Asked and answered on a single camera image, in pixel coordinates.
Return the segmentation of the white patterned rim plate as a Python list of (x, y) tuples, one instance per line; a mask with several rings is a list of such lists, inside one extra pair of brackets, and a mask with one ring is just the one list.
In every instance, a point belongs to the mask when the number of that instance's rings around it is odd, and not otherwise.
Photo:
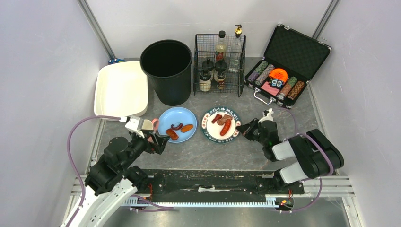
[(237, 126), (242, 122), (232, 108), (217, 106), (208, 110), (201, 118), (201, 131), (211, 142), (225, 144), (234, 140), (239, 131)]

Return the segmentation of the small dark spice jar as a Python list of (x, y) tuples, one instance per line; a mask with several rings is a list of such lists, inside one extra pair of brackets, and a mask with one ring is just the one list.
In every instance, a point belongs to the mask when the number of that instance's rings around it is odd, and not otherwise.
[(218, 89), (223, 89), (225, 87), (226, 75), (225, 72), (217, 73)]

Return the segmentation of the spice jar black lid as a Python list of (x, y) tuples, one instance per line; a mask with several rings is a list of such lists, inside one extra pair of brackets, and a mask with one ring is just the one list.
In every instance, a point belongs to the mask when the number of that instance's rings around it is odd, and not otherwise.
[(207, 58), (202, 62), (202, 70), (208, 70), (209, 72), (212, 72), (214, 70), (215, 63), (211, 58)]
[(225, 59), (217, 61), (214, 66), (214, 70), (216, 71), (217, 74), (225, 73), (225, 71), (227, 70), (227, 63)]
[(203, 92), (208, 92), (211, 89), (211, 74), (208, 69), (200, 73), (199, 88)]

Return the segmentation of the clear bottle gold pump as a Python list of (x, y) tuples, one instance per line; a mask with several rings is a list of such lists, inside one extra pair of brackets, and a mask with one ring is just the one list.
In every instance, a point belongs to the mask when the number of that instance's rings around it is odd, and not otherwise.
[(237, 73), (239, 71), (240, 69), (239, 65), (242, 53), (242, 41), (241, 41), (242, 25), (238, 24), (235, 26), (237, 26), (237, 28), (235, 30), (235, 36), (230, 45), (230, 62), (228, 67), (229, 72), (232, 73)]

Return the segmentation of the sauce bottle red label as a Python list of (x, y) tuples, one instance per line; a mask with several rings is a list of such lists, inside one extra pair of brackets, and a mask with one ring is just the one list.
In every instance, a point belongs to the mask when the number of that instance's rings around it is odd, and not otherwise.
[(225, 41), (226, 33), (224, 30), (220, 30), (218, 34), (218, 40), (215, 44), (215, 61), (221, 61), (225, 58), (227, 52), (227, 44)]

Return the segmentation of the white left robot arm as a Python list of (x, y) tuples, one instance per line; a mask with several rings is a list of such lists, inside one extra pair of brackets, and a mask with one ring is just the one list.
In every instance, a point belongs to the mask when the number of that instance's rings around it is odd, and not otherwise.
[(115, 137), (82, 180), (82, 194), (63, 227), (100, 227), (124, 201), (148, 186), (148, 174), (133, 162), (144, 152), (162, 154), (169, 136), (147, 131), (131, 140)]

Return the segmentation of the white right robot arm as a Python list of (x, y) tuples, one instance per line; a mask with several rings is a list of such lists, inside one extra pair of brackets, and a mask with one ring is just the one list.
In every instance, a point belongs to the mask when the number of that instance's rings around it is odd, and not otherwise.
[(268, 181), (270, 188), (281, 189), (301, 180), (331, 175), (345, 164), (342, 154), (319, 129), (283, 141), (274, 121), (255, 118), (237, 130), (248, 140), (260, 143), (265, 157), (272, 162), (296, 158), (293, 164), (275, 171)]

